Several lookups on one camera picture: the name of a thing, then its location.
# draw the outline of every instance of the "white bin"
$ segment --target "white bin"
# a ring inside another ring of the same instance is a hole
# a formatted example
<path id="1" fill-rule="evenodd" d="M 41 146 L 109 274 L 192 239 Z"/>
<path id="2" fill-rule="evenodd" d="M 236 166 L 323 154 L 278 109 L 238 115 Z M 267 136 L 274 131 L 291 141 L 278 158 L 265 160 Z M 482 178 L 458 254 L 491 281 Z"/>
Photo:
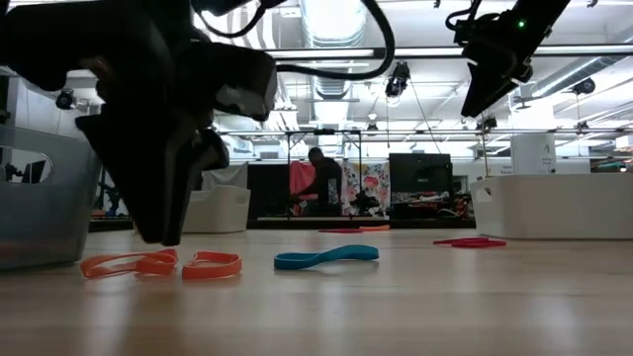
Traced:
<path id="1" fill-rule="evenodd" d="M 246 230 L 250 191 L 217 185 L 192 192 L 183 233 L 230 233 Z"/>
<path id="2" fill-rule="evenodd" d="M 477 232 L 503 238 L 633 238 L 633 174 L 508 175 L 471 184 Z"/>

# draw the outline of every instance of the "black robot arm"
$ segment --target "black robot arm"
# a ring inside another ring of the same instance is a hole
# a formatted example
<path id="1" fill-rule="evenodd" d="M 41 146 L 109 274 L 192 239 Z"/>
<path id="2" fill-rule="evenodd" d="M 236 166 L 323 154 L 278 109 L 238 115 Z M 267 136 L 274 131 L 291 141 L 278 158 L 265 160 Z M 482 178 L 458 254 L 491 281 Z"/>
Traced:
<path id="1" fill-rule="evenodd" d="M 193 27 L 192 8 L 218 16 L 248 0 L 100 0 L 26 5 L 8 13 L 7 0 L 0 1 L 0 65 L 46 91 L 62 89 L 69 70 L 86 68 L 97 76 L 105 104 L 99 115 L 79 117 L 76 125 L 109 171 L 143 240 L 164 245 L 180 242 L 200 171 L 228 165 L 225 145 L 209 128 L 213 110 L 263 122 L 273 108 L 277 71 L 364 80 L 388 70 L 395 52 L 376 0 L 362 2 L 384 33 L 385 59 L 366 73 L 277 66 L 264 51 L 212 43 Z M 280 2 L 261 1 L 258 13 Z"/>
<path id="2" fill-rule="evenodd" d="M 533 74 L 531 56 L 552 33 L 554 23 L 570 0 L 518 0 L 511 10 L 486 14 L 475 19 L 482 0 L 456 12 L 446 20 L 455 31 L 455 43 L 474 61 L 468 66 L 472 81 L 462 108 L 462 116 L 476 117 L 503 95 L 527 82 Z M 450 20 L 469 15 L 467 20 Z"/>

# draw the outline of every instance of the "rubber band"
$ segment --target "rubber band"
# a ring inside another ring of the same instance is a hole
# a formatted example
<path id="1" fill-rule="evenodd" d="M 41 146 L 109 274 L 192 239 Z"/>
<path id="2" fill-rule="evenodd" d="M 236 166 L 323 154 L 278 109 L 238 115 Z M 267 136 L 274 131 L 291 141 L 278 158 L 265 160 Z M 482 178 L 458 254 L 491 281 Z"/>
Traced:
<path id="1" fill-rule="evenodd" d="M 447 245 L 452 245 L 453 243 L 458 243 L 458 242 L 485 242 L 485 241 L 490 241 L 489 238 L 487 237 L 466 237 L 466 238 L 451 238 L 451 239 L 447 239 L 447 240 L 437 240 L 437 241 L 433 241 L 433 244 L 447 244 Z"/>
<path id="2" fill-rule="evenodd" d="M 275 268 L 279 270 L 299 270 L 316 266 L 319 263 L 341 259 L 371 261 L 378 257 L 378 248 L 374 246 L 347 245 L 321 253 L 280 253 L 275 257 Z"/>
<path id="3" fill-rule="evenodd" d="M 459 248 L 488 248 L 488 247 L 504 247 L 507 245 L 505 241 L 491 240 L 487 237 L 467 237 L 453 238 L 447 240 L 433 241 L 435 245 L 449 245 Z"/>
<path id="4" fill-rule="evenodd" d="M 360 226 L 359 230 L 365 232 L 377 232 L 377 231 L 389 231 L 391 227 L 389 225 L 380 225 L 380 226 Z"/>
<path id="5" fill-rule="evenodd" d="M 112 266 L 101 264 L 124 258 L 142 257 L 138 261 L 120 263 Z M 79 268 L 86 278 L 99 278 L 114 274 L 139 272 L 156 275 L 170 275 L 178 263 L 178 254 L 173 248 L 158 252 L 138 252 L 123 254 L 106 254 L 94 256 L 81 262 Z"/>
<path id="6" fill-rule="evenodd" d="M 203 263 L 221 263 L 222 266 L 201 266 Z M 241 272 L 241 258 L 233 253 L 199 251 L 182 267 L 183 280 L 215 279 Z"/>
<path id="7" fill-rule="evenodd" d="M 140 257 L 137 261 L 102 266 L 105 263 Z M 204 263 L 221 263 L 222 266 L 205 266 Z M 81 262 L 79 267 L 84 277 L 100 278 L 122 273 L 137 272 L 142 274 L 168 276 L 174 273 L 178 263 L 178 254 L 173 248 L 158 252 L 119 253 L 94 256 Z M 215 251 L 198 251 L 194 258 L 182 268 L 184 280 L 215 279 L 238 274 L 241 271 L 241 259 L 232 253 Z"/>
<path id="8" fill-rule="evenodd" d="M 359 228 L 325 228 L 320 229 L 318 232 L 324 233 L 363 233 L 363 230 Z"/>

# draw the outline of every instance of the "man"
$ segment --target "man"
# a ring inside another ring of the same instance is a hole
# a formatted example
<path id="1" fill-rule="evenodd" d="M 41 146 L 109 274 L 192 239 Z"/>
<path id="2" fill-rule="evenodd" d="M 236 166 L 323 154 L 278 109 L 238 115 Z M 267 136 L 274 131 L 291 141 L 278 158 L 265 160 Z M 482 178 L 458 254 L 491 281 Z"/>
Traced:
<path id="1" fill-rule="evenodd" d="M 300 196 L 317 194 L 317 204 L 315 211 L 311 212 L 311 215 L 339 217 L 341 214 L 342 169 L 336 161 L 325 157 L 318 147 L 310 149 L 308 159 L 315 167 L 315 180 L 308 188 L 293 194 L 291 201 L 298 201 Z"/>

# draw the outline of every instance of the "black shirt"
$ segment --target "black shirt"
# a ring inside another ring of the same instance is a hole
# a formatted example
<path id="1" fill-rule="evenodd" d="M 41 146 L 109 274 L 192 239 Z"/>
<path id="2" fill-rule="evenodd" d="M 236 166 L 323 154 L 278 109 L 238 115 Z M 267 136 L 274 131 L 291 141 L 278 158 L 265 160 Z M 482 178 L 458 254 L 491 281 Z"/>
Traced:
<path id="1" fill-rule="evenodd" d="M 324 158 L 315 165 L 315 181 L 304 194 L 318 195 L 320 206 L 339 205 L 343 170 L 331 158 Z"/>

